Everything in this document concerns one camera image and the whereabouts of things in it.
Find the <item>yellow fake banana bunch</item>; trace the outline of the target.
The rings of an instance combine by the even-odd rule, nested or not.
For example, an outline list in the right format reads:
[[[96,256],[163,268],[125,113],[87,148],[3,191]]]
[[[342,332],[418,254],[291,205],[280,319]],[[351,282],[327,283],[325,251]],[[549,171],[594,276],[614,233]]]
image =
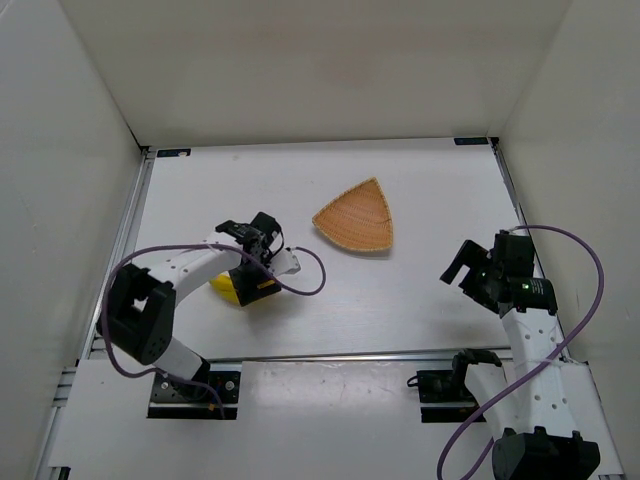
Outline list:
[[[246,285],[229,272],[224,272],[211,279],[209,285],[222,299],[238,307],[248,306],[281,291],[281,287],[273,280],[264,281],[257,285]]]

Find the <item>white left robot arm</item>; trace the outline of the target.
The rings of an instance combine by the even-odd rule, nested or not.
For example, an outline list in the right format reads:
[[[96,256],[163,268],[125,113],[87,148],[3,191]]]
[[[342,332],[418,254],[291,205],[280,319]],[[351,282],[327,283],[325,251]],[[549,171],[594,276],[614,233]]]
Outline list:
[[[244,307],[281,290],[273,279],[271,246],[283,236],[275,218],[259,212],[249,223],[227,220],[214,233],[236,243],[230,249],[189,249],[154,267],[129,263],[117,270],[97,331],[142,365],[168,374],[169,384],[189,403],[213,397],[210,363],[173,336],[175,309],[190,293],[212,281],[225,297]]]

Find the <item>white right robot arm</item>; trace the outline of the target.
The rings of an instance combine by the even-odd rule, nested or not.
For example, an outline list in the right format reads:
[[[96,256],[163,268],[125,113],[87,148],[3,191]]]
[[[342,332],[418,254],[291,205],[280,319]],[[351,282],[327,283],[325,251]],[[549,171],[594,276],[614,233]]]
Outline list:
[[[501,361],[488,350],[467,349],[455,358],[454,374],[478,404],[446,442],[436,474],[464,431],[484,418],[492,438],[482,457],[491,460],[496,479],[588,479],[600,464],[598,444],[582,437],[563,384],[567,362],[560,355],[582,327],[563,334],[553,284],[537,278],[535,247],[528,229],[501,230],[491,249],[465,241],[440,279],[459,286],[480,306],[497,314],[514,362],[508,381]]]

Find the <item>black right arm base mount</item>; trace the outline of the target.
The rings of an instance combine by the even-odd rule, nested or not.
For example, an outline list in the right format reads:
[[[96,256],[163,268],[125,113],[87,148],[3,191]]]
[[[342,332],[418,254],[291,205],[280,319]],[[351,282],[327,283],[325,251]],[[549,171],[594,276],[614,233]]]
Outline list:
[[[479,407],[466,387],[454,382],[452,370],[418,370],[406,386],[418,392],[423,424],[462,423]]]

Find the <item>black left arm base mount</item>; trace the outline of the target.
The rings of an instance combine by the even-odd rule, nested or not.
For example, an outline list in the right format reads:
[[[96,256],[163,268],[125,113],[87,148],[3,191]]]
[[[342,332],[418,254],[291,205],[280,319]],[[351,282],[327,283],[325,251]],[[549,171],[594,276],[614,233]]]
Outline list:
[[[213,364],[208,383],[218,394],[223,411],[207,389],[169,381],[156,374],[150,390],[147,417],[167,420],[237,419],[241,381],[240,364]]]

